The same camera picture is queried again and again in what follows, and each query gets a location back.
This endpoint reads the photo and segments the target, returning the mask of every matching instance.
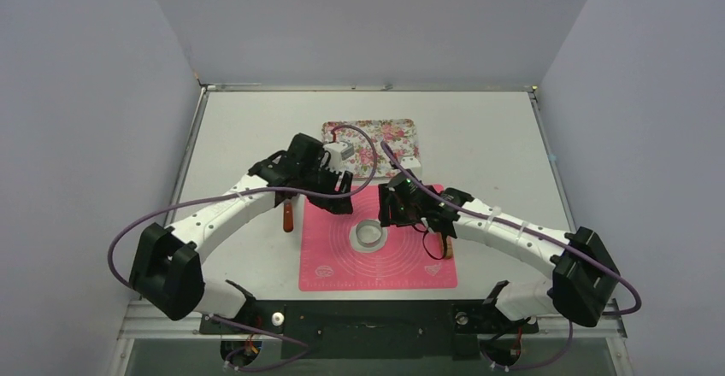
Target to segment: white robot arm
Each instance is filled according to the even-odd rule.
[[[327,194],[350,192],[352,174],[340,171],[353,155],[350,144],[322,142],[298,134],[286,151],[255,164],[227,195],[235,196],[162,227],[151,224],[141,234],[129,284],[170,319],[190,312],[234,317],[251,294],[232,282],[204,279],[202,265],[239,228],[293,197],[288,191],[254,192],[258,188],[299,188]],[[350,214],[350,198],[311,198],[333,214]]]
[[[255,164],[230,189],[226,201],[209,205],[167,227],[152,224],[141,234],[129,283],[170,319],[190,312],[234,317],[253,296],[230,281],[204,280],[202,265],[225,239],[256,216],[293,197],[292,189],[322,194],[350,193],[352,175],[340,172],[353,153],[346,143],[322,142],[298,134],[286,151]],[[616,286],[616,280],[541,236],[554,238],[617,272],[598,235],[586,228],[576,233],[535,226],[468,193],[447,188],[437,193],[456,210],[440,203],[400,173],[378,185],[382,226],[423,223],[442,236],[479,242],[535,267],[544,278],[529,284],[499,283],[483,300],[490,316],[504,322],[559,313],[574,323],[596,326]],[[350,197],[309,197],[333,214],[351,214]],[[469,216],[464,211],[488,215]]]
[[[576,248],[618,273],[595,232],[584,227],[572,233],[537,226],[504,214],[501,208],[489,206],[454,188],[435,192],[462,210],[487,215],[486,219],[474,217],[423,192],[419,186],[433,192],[434,188],[422,185],[410,170],[405,174],[399,173],[387,184],[379,185],[382,226],[422,223],[430,232],[444,238],[475,241],[499,250],[544,275],[543,279],[527,284],[499,282],[485,297],[486,308],[511,321],[541,314],[561,314],[582,326],[597,325],[616,287],[616,280],[562,246],[543,240],[546,237]]]

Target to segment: brown handle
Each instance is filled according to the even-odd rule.
[[[440,239],[440,251],[443,252],[445,250],[443,259],[451,259],[453,257],[453,243],[451,241],[451,237],[445,237],[445,239],[443,239],[439,234],[438,239]]]
[[[285,201],[282,209],[284,212],[284,223],[282,224],[282,228],[285,230],[285,232],[292,232],[294,231],[294,213],[292,212],[292,202]]]

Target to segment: pink silicone mat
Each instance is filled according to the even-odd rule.
[[[372,253],[353,250],[350,231],[360,221],[378,218],[378,188],[369,186],[352,197],[355,212],[332,215],[309,202],[304,204],[301,291],[360,291],[385,289],[455,288],[455,258],[435,261],[422,248],[421,233],[412,227],[389,226],[385,245]],[[426,246],[439,255],[437,238]]]

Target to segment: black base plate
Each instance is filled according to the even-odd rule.
[[[284,333],[307,343],[310,359],[410,359],[450,356],[456,360],[480,359],[478,334],[495,334],[511,322],[480,307],[483,300],[463,301],[248,301],[235,321]],[[273,326],[274,312],[285,316]],[[468,321],[456,323],[464,312]],[[537,325],[525,325],[524,333],[536,333]],[[202,320],[202,334],[245,333],[211,320]],[[284,344],[282,357],[304,348]]]

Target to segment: white table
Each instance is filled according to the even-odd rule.
[[[180,200],[219,195],[255,162],[286,149],[292,136],[321,136],[328,120],[411,118],[422,180],[466,191],[504,212],[568,229],[562,198],[525,92],[211,92]],[[496,250],[455,240],[458,287],[405,291],[298,289],[302,201],[295,231],[274,209],[232,235],[203,265],[205,278],[231,279],[260,299],[480,299],[499,280],[540,273]],[[177,219],[195,209],[184,209]]]

